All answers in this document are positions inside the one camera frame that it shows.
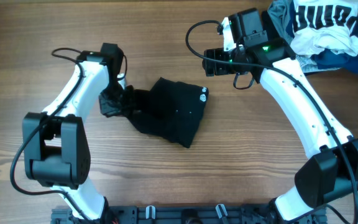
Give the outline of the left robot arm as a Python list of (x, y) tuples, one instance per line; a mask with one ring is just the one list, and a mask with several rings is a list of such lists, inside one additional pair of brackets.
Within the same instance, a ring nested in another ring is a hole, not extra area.
[(106, 197), (88, 174), (91, 155), (84, 123), (95, 102), (105, 117), (127, 115), (132, 106), (121, 67), (121, 49), (82, 51), (75, 71), (58, 97), (40, 113), (27, 113), (22, 123), (23, 144), (14, 160), (24, 156), (25, 173), (59, 194), (70, 207), (73, 223), (118, 223)]

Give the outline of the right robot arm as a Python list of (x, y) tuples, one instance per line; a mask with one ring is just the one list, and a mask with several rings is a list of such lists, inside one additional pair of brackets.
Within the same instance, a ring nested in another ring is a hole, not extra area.
[(279, 104), (294, 127), (307, 162), (294, 187), (272, 202), (277, 220), (293, 223), (351, 194), (358, 221), (358, 138), (328, 110), (283, 39), (251, 47), (216, 48), (202, 54), (207, 76), (249, 72)]

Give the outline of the black t-shirt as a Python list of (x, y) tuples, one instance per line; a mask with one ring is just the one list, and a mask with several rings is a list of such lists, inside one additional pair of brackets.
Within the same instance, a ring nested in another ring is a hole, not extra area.
[(134, 90), (134, 105), (125, 114), (143, 134), (160, 136), (189, 148), (203, 119), (209, 90), (164, 78), (150, 90)]

